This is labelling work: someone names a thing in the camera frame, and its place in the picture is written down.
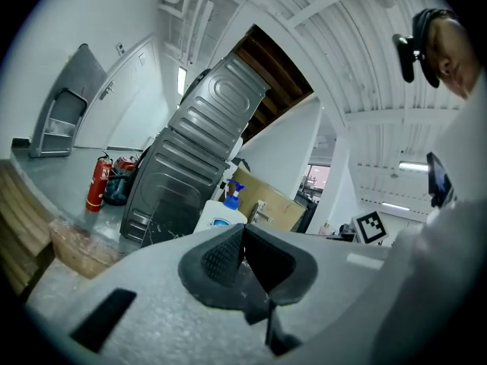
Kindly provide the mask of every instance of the fire extinguisher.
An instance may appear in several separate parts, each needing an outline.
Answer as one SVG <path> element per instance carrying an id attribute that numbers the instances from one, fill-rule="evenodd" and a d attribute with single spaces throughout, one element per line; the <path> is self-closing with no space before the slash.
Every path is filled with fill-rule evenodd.
<path id="1" fill-rule="evenodd" d="M 91 179 L 90 189 L 86 198 L 86 209 L 91 212 L 98 212 L 101 208 L 101 202 L 105 187 L 107 186 L 112 170 L 113 160 L 107 153 L 99 157 L 97 165 L 94 168 L 93 178 Z"/>

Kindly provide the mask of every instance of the white door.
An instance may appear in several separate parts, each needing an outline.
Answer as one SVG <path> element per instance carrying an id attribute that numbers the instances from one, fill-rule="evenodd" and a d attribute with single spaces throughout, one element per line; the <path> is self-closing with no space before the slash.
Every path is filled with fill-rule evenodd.
<path id="1" fill-rule="evenodd" d="M 86 113 L 75 145 L 143 149 L 170 116 L 152 41 L 111 78 L 113 93 L 96 99 Z"/>

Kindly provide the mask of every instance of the white bottle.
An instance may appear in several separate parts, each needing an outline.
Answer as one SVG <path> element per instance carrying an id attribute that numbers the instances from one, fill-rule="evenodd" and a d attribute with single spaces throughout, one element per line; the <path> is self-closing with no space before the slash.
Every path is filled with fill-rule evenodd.
<path id="1" fill-rule="evenodd" d="M 234 194 L 228 196 L 223 203 L 208 200 L 205 203 L 205 207 L 193 233 L 211 230 L 220 226 L 228 226 L 230 224 L 245 224 L 247 222 L 247 217 L 238 211 L 238 194 L 245 186 L 232 179 L 228 183 L 234 183 L 236 185 L 237 188 Z"/>

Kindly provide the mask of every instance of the ceiling light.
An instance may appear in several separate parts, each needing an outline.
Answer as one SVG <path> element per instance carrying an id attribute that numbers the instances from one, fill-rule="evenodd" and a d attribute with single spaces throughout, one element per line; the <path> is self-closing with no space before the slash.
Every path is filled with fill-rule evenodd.
<path id="1" fill-rule="evenodd" d="M 386 207 L 397 208 L 398 210 L 411 211 L 409 208 L 401 207 L 400 205 L 394 205 L 389 203 L 382 203 L 382 205 L 385 205 Z"/>
<path id="2" fill-rule="evenodd" d="M 181 96 L 184 94 L 184 87 L 186 85 L 186 72 L 185 68 L 180 68 L 177 70 L 177 93 Z"/>
<path id="3" fill-rule="evenodd" d="M 417 170 L 419 172 L 428 172 L 428 165 L 426 163 L 415 162 L 400 162 L 399 168 L 402 170 Z"/>

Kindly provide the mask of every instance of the blue spray nozzle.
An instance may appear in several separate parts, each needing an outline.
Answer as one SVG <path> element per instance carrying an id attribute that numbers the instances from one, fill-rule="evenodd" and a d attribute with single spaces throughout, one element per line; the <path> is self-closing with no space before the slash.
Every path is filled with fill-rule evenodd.
<path id="1" fill-rule="evenodd" d="M 238 209 L 238 192 L 240 192 L 242 189 L 245 189 L 246 186 L 243 184 L 240 184 L 238 181 L 235 181 L 234 179 L 228 180 L 228 183 L 233 183 L 235 184 L 235 193 L 233 195 L 228 196 L 225 201 L 223 202 L 223 205 L 225 207 L 230 208 L 231 210 L 236 211 Z"/>

